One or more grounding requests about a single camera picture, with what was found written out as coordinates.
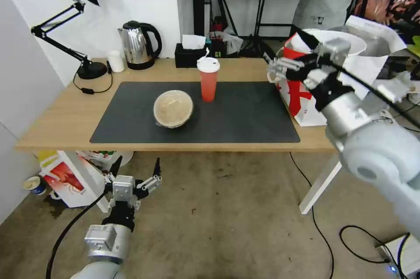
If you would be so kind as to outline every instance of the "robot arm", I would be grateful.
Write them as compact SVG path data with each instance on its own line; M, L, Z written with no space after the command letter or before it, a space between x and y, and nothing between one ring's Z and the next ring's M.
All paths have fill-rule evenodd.
M134 231L134 213L140 209L140 200L146 198L161 183L159 158L153 175L145 181L133 176L116 175L122 158L111 167L105 191L112 191L111 212L102 224L92 224L84 241L89 247L88 256L93 261L72 279L123 279L120 265L128 255L130 234Z
M337 69L350 49L348 42L334 39L322 44L302 32L298 33L314 53L297 59L266 58L269 81L286 78L307 87L316 99L316 109L327 119L325 132L342 165L392 202L396 215L420 239L419 140L397 124L378 120L382 107L367 109L369 105L356 96L352 87L337 80ZM402 77L378 89L392 102L408 92Z

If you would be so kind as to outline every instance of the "lamp base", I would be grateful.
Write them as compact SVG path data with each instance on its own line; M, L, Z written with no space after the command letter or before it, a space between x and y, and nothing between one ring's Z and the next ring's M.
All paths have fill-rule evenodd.
M102 77L108 72L106 65L103 63L92 62L87 65L80 65L77 74L81 79L91 80Z

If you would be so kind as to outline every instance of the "white bowl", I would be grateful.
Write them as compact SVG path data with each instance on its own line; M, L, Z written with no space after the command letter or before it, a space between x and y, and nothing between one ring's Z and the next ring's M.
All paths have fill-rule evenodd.
M193 107L191 97L184 91L166 91L154 102L154 118L164 127L176 128L184 125L191 117Z
M315 36L321 43L325 43L334 38L345 39L346 41L350 42L349 56L359 55L361 52L364 52L368 47L363 39L350 33L319 29L305 29L304 31L308 34ZM293 47L293 50L297 52L302 52L306 54L309 54L311 52L310 48L302 41L301 37L298 34L296 34L290 40L290 43Z

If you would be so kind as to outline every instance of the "concrete floor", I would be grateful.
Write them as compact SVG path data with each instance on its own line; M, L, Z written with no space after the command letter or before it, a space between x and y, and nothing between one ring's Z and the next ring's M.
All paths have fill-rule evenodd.
M146 178L161 157L163 185L136 214L127 278L319 278L330 256L310 215L298 209L309 187L288 153L136 153L121 174ZM295 153L314 181L328 154ZM0 226L0 278L43 278L51 248L80 209L53 218L42 196L28 196ZM384 265L352 256L340 243L346 224L384 241L403 234L392 207L370 185L341 171L315 205L320 229L335 255L334 278L392 278ZM63 241L53 278L69 278L88 263L84 235L104 218L97 207ZM367 257L374 243L356 231L346 239Z

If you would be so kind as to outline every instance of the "lamp arm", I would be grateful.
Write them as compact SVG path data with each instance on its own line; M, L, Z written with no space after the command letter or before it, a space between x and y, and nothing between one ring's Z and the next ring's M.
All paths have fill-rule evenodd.
M60 17L61 15L69 12L72 9L76 9L77 13L75 13L74 15L68 17L67 19L54 24L52 27L48 28L47 30L44 30L43 28L48 26L49 23L51 23L53 20L57 19L58 17ZM60 13L56 14L54 17L48 19L47 21L34 26L33 28L31 28L31 33L33 35L35 35L36 37L39 37L40 39L46 41L47 43L55 46L58 49L61 49L63 52L69 54L70 56L73 56L74 58L76 58L77 60L81 61L82 64L85 64L86 62L89 62L88 57L86 55L81 55L80 53L65 47L64 45L58 43L57 41L53 40L52 38L47 36L47 33L54 30L55 28L61 26L62 24L70 21L71 19L77 17L78 15L82 14L84 11L84 3L82 3L81 1L77 1L75 2L73 5L71 5L71 7L67 8L66 10L61 11Z

